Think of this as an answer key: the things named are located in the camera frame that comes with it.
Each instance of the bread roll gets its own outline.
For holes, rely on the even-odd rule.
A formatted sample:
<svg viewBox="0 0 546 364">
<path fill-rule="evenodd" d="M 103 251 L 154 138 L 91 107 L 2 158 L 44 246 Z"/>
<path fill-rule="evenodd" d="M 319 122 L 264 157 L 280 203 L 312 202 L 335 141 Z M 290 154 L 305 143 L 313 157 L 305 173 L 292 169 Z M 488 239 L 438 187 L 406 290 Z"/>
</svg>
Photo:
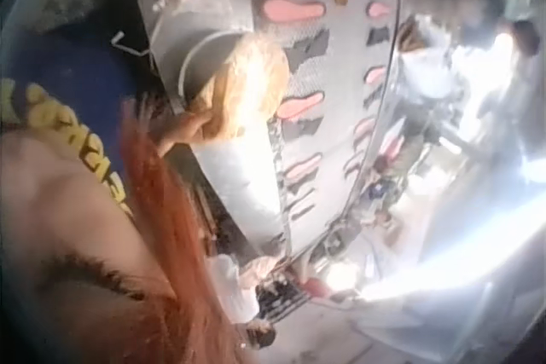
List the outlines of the bread roll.
<svg viewBox="0 0 546 364">
<path fill-rule="evenodd" d="M 255 121 L 271 118 L 289 75 L 288 59 L 278 44 L 256 33 L 242 36 L 189 106 L 193 113 L 212 109 L 212 121 L 203 127 L 205 141 L 242 136 Z"/>
</svg>

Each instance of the white shirt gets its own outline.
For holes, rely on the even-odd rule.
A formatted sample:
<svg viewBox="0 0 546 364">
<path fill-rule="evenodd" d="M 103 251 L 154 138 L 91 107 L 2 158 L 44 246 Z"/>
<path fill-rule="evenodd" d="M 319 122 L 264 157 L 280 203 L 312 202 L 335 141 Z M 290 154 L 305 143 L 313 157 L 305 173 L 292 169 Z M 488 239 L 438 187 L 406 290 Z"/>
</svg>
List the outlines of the white shirt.
<svg viewBox="0 0 546 364">
<path fill-rule="evenodd" d="M 206 266 L 220 305 L 234 324 L 248 323 L 259 313 L 256 288 L 242 289 L 239 266 L 227 255 L 209 257 Z"/>
</svg>

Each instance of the red hair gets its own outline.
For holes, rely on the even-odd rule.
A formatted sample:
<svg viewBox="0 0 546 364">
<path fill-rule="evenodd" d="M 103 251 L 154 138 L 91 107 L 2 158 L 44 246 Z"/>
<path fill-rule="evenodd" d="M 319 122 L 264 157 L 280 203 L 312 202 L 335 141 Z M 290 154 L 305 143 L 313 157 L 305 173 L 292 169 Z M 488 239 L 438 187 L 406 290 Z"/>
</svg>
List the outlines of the red hair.
<svg viewBox="0 0 546 364">
<path fill-rule="evenodd" d="M 93 334 L 101 340 L 87 358 L 158 364 L 247 362 L 241 338 L 209 280 L 199 219 L 188 191 L 157 154 L 146 121 L 125 115 L 121 131 L 136 226 L 144 237 L 151 236 L 149 246 L 175 297 L 148 295 L 128 312 L 102 323 L 107 328 L 102 329 L 104 335 Z"/>
</svg>

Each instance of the eyelid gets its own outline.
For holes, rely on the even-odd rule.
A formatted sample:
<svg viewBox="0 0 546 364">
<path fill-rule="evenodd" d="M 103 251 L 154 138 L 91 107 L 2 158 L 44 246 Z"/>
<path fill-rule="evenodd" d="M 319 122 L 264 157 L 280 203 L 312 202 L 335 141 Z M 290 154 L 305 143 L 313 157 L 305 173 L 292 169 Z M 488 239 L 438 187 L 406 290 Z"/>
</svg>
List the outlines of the eyelid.
<svg viewBox="0 0 546 364">
<path fill-rule="evenodd" d="M 37 286 L 38 292 L 46 292 L 62 282 L 79 281 L 108 289 L 136 301 L 145 298 L 143 292 L 132 290 L 125 285 L 125 278 L 120 272 L 108 270 L 101 261 L 74 253 L 50 259 L 44 265 L 42 277 Z"/>
</svg>

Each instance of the blue shirt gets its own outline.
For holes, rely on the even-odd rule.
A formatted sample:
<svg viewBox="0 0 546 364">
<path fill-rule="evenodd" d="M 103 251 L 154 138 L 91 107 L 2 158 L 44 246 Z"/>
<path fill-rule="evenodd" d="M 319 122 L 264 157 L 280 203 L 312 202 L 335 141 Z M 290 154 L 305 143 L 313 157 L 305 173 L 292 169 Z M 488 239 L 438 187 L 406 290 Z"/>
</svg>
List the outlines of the blue shirt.
<svg viewBox="0 0 546 364">
<path fill-rule="evenodd" d="M 122 101 L 135 89 L 124 62 L 108 45 L 28 34 L 3 63 L 3 130 L 54 130 L 129 211 L 118 128 Z"/>
</svg>

